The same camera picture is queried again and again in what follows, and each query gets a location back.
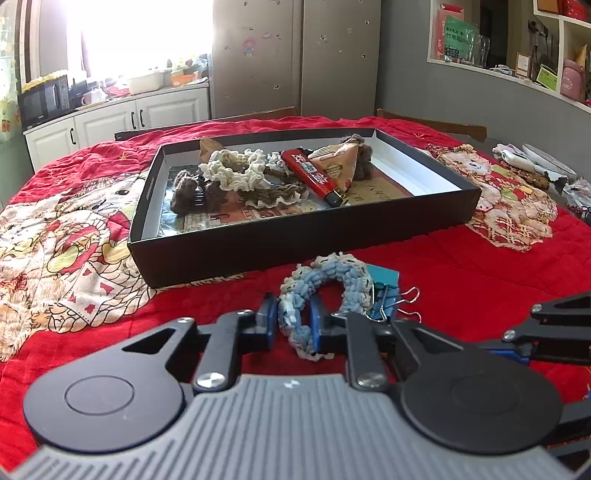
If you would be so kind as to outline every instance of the white crocheted scrunchie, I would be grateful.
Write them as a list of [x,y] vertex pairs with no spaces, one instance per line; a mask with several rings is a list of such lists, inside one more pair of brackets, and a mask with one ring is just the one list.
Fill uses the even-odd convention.
[[343,283],[343,303],[339,312],[364,313],[371,307],[373,281],[367,266],[353,255],[343,252],[317,257],[309,267],[298,265],[291,277],[281,285],[279,303],[279,328],[289,337],[290,345],[298,356],[317,362],[321,358],[331,359],[333,354],[322,355],[314,352],[312,330],[301,324],[301,311],[306,301],[316,290],[329,280]]
[[216,150],[209,162],[199,164],[206,180],[219,181],[224,191],[269,189],[271,184],[265,180],[264,170],[267,156],[260,149],[247,148],[244,153],[231,150]]

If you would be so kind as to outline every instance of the gray ribbed plate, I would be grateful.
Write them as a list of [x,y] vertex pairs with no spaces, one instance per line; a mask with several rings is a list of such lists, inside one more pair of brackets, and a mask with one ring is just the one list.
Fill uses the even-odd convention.
[[573,474],[541,447],[503,457],[446,450],[409,426],[388,397],[355,391],[341,375],[243,375],[227,392],[198,395],[167,433],[146,445],[108,456],[77,456],[43,447],[12,476],[566,480]]

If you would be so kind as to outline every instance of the window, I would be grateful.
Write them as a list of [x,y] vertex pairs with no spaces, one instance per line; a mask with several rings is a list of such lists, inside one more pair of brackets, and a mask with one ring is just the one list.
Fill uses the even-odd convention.
[[212,0],[70,0],[68,12],[68,25],[79,25],[69,28],[68,43],[81,36],[84,65],[95,78],[211,52]]

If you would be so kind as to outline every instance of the chair backrest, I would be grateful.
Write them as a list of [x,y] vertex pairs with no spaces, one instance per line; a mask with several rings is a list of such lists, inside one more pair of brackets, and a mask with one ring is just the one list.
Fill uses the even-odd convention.
[[189,127],[191,125],[200,125],[205,122],[239,122],[241,120],[279,120],[285,116],[299,116],[299,111],[295,106],[286,106],[276,110],[267,110],[266,112],[254,112],[246,115],[229,116],[226,118],[212,118],[211,120],[204,120],[203,122],[195,122],[193,124],[171,125],[170,127],[147,128],[145,130],[124,130],[115,134],[115,140],[123,141],[130,138],[143,135],[148,132],[166,132],[173,128]]
[[447,134],[468,135],[477,142],[484,142],[484,140],[486,140],[486,127],[483,125],[452,124],[449,122],[440,122],[438,120],[413,118],[412,116],[397,115],[395,113],[388,112],[382,108],[378,108],[378,117],[397,120],[408,120],[410,122],[425,125],[427,127],[431,127],[435,130],[439,130],[440,132],[444,132]]

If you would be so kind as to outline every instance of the cartoon sticker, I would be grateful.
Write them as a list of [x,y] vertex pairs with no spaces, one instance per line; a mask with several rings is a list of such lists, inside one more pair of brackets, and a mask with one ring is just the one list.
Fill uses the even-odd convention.
[[242,51],[245,57],[252,57],[256,51],[256,40],[254,37],[248,37],[242,43]]

